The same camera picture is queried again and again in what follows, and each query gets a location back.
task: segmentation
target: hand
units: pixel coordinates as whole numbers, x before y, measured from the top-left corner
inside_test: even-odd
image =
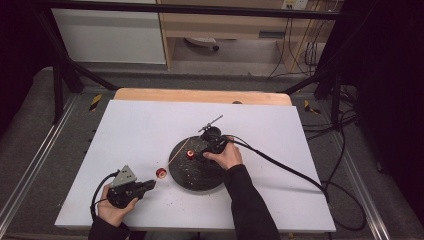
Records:
[[[225,170],[239,164],[243,164],[243,159],[238,147],[232,142],[228,142],[224,151],[220,154],[213,154],[210,152],[203,153],[203,157],[216,161]]]
[[[107,199],[107,193],[109,191],[109,185],[105,185],[103,187],[103,193],[101,199]],[[130,203],[128,203],[128,206],[124,209],[120,209],[117,207],[114,207],[108,200],[101,201],[97,204],[97,210],[99,212],[99,217],[109,223],[110,225],[113,225],[115,227],[119,227],[121,225],[122,221],[124,220],[125,215],[127,213],[131,212],[135,204],[137,203],[138,198],[134,198]]]

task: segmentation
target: white table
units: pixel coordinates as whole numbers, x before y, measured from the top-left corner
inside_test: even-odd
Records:
[[[89,229],[88,207],[105,176],[129,165],[139,181],[156,179],[156,170],[166,166],[175,145],[198,135],[201,127],[221,114],[224,117],[214,125],[224,134],[236,135],[319,181],[295,107],[112,100],[55,225]],[[335,231],[325,197],[315,186],[247,149],[240,150],[279,231]],[[126,216],[125,223],[134,230],[232,230],[230,203],[223,184],[207,192],[192,192],[168,173]]]

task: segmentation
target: metal rail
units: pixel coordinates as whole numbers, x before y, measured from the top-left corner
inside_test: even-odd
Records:
[[[18,211],[19,206],[23,202],[32,183],[37,177],[37,174],[43,166],[43,163],[46,160],[48,154],[50,153],[50,150],[53,148],[57,137],[59,136],[60,132],[65,126],[66,121],[71,115],[73,106],[76,100],[78,99],[78,96],[78,94],[73,94],[69,98],[68,102],[65,105],[65,110],[62,118],[57,124],[51,127],[49,133],[47,134],[46,138],[44,139],[31,163],[29,164],[27,170],[22,175],[21,180],[15,187],[15,190],[12,192],[6,204],[3,206],[3,209],[0,212],[0,239],[2,239],[4,234],[6,233],[6,230],[12,222],[12,219],[15,216],[16,212]]]

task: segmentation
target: black sleeve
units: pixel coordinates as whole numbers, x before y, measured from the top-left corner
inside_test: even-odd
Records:
[[[91,226],[88,240],[124,240],[130,234],[130,229],[124,223],[115,227],[97,217]]]
[[[246,166],[236,165],[226,171],[225,187],[232,199],[231,211],[237,239],[280,239],[277,226],[259,192],[253,186]]]

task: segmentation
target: black round base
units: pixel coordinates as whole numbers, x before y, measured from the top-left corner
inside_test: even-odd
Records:
[[[187,141],[182,140],[171,152],[169,161]],[[201,156],[200,151],[206,148],[206,142],[198,136],[191,137],[184,148],[175,156],[169,165],[169,173],[178,185],[192,191],[206,191],[219,186],[223,182],[223,169],[212,160]],[[195,157],[189,159],[187,151],[195,152]]]

